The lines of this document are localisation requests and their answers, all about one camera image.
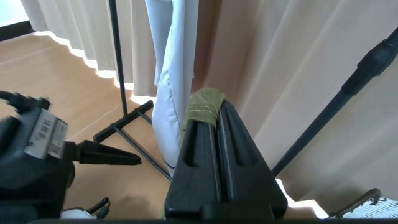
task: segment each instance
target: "sunlight on floor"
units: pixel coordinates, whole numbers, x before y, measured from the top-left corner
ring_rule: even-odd
[[[53,32],[50,31],[45,31],[45,32],[35,32],[33,35],[36,36],[48,36],[51,37],[54,41],[56,41],[59,44],[65,45],[69,48],[69,51],[71,54],[77,57],[81,57],[85,64],[89,66],[90,68],[93,68],[96,70],[97,76],[101,78],[113,78],[114,85],[118,88],[120,88],[120,83],[117,78],[117,73],[115,70],[98,70],[98,64],[96,60],[90,60],[86,58],[84,50],[80,49],[74,49],[71,47],[69,40],[57,37]],[[134,84],[133,83],[124,83],[124,87],[127,90],[133,90],[134,91]],[[138,105],[142,105],[146,103],[149,100],[152,100],[154,103],[156,102],[156,97],[151,97],[151,96],[135,96],[132,94],[130,97],[130,100],[137,103]]]

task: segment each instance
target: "black bar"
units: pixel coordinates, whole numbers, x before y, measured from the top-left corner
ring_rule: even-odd
[[[139,116],[142,116],[150,125],[152,125],[152,120],[150,117],[148,117],[145,112],[142,113],[141,111],[138,111]]]
[[[341,90],[323,109],[323,111],[312,121],[311,125],[296,140],[293,146],[286,152],[282,159],[272,169],[276,177],[282,169],[318,134],[318,132],[339,112],[339,110],[351,99],[352,96],[344,94]]]
[[[34,30],[29,21],[18,22],[15,24],[0,27],[0,41],[12,39],[22,35],[33,33]]]
[[[118,77],[119,77],[119,83],[120,83],[120,95],[122,98],[123,116],[126,117],[126,116],[128,116],[127,101],[126,101],[126,92],[125,92],[126,90],[124,89],[123,62],[122,62],[122,52],[121,52],[121,47],[120,47],[118,14],[116,11],[116,0],[109,0],[109,11],[111,13],[114,51],[116,54],[116,64],[118,67]]]
[[[143,149],[135,140],[128,135],[125,131],[122,129],[119,129],[118,127],[114,127],[114,129],[134,148],[137,149],[137,151],[144,156],[145,159],[147,159],[157,170],[159,170],[168,180],[172,180],[171,176],[169,173],[161,166],[159,163],[156,161],[155,158],[153,158],[145,149]]]
[[[150,110],[151,108],[154,107],[154,103],[152,100],[149,100],[148,102],[144,103],[140,107],[134,109],[131,113],[129,113],[127,116],[124,116],[123,118],[119,119],[115,123],[111,123],[107,128],[104,130],[100,131],[99,133],[95,134],[93,136],[93,140],[96,143],[100,143],[104,141],[106,138],[114,134],[116,131],[114,129],[115,126],[118,128],[123,128],[125,125],[129,124],[131,121],[139,117],[139,112],[140,113],[145,113],[146,111]]]
[[[282,169],[318,134],[347,101],[372,80],[379,76],[398,54],[398,28],[382,42],[373,47],[357,64],[355,72],[347,79],[341,90],[318,115],[283,158],[273,168],[272,174],[278,175]]]

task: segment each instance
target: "light blue garment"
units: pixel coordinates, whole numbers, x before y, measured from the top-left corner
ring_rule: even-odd
[[[198,0],[146,0],[156,56],[152,126],[171,176],[191,93],[198,4]]]

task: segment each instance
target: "black metal pole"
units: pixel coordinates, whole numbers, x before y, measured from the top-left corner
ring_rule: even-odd
[[[122,98],[123,116],[127,117],[128,112],[127,112],[126,90],[124,89],[123,62],[122,62],[122,52],[121,52],[121,47],[120,47],[120,36],[119,36],[118,14],[116,11],[116,0],[109,0],[109,11],[111,13],[113,43],[114,43],[114,51],[116,54],[117,73],[118,73],[119,83],[120,83],[120,95]]]
[[[147,151],[145,151],[137,142],[135,142],[125,131],[122,129],[119,129],[118,127],[114,127],[114,129],[134,148],[137,149],[137,151],[144,156],[145,159],[147,159],[157,170],[159,170],[168,180],[172,180],[171,176],[169,173],[161,166],[159,163],[149,155]]]
[[[370,50],[358,63],[355,72],[341,87],[341,90],[315,118],[311,125],[286,152],[272,174],[277,176],[289,162],[319,133],[319,131],[339,112],[339,110],[368,84],[375,76],[380,75],[398,54],[398,28],[381,43]]]

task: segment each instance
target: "floor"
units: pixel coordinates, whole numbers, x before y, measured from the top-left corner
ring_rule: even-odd
[[[50,111],[68,123],[67,139],[80,142],[122,116],[119,89],[95,69],[51,37],[26,35],[0,42],[0,90],[47,97]],[[129,111],[138,105],[129,102]],[[0,104],[0,118],[15,114]],[[137,119],[124,128],[156,159],[162,155],[151,126]],[[103,144],[138,152],[120,135]],[[108,218],[159,218],[170,182],[145,159],[139,166],[76,165],[76,177],[67,190],[65,208],[88,208],[104,197],[111,199]]]

